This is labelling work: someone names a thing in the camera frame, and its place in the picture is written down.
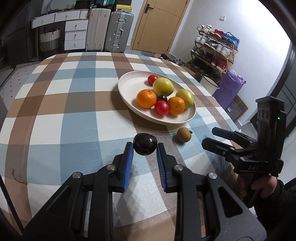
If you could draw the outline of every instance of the plastic bag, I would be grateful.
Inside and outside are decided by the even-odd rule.
[[[244,79],[234,70],[228,70],[222,77],[219,83],[220,88],[215,91],[213,97],[223,109],[226,109],[245,83]]]

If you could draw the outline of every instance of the tomato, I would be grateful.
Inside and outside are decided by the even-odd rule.
[[[158,76],[156,76],[156,75],[150,75],[148,77],[148,83],[152,86],[153,83],[154,83],[154,81],[157,80],[157,79],[158,79]]]
[[[157,114],[159,114],[160,116],[165,116],[168,114],[170,108],[167,104],[167,102],[165,102],[164,100],[159,100],[155,103],[155,111]]]

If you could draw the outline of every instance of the orange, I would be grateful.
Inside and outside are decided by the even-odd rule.
[[[180,97],[172,97],[168,100],[168,106],[170,107],[169,113],[177,116],[185,110],[185,102]]]
[[[152,90],[142,90],[137,94],[137,103],[143,108],[151,108],[156,103],[156,95]]]

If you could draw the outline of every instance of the dresser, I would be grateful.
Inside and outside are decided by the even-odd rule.
[[[87,9],[55,12],[34,18],[31,28],[66,21],[64,50],[85,49],[86,30],[89,22],[86,19],[87,14]]]

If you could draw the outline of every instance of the plaid tablecloth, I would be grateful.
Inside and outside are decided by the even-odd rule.
[[[134,70],[165,75],[195,94],[196,116],[182,125],[193,132],[190,142],[172,141],[181,126],[149,122],[123,103],[118,79]],[[212,135],[215,126],[237,129],[180,66],[131,54],[59,54],[36,67],[13,101],[0,133],[0,172],[26,225],[73,172],[97,172],[139,132],[156,136],[167,154],[195,173],[222,173],[228,165],[201,146],[205,137],[230,144]],[[117,240],[173,240],[176,195],[163,192],[155,152],[134,154],[128,190],[114,193],[113,203]],[[2,193],[0,207],[11,220]]]

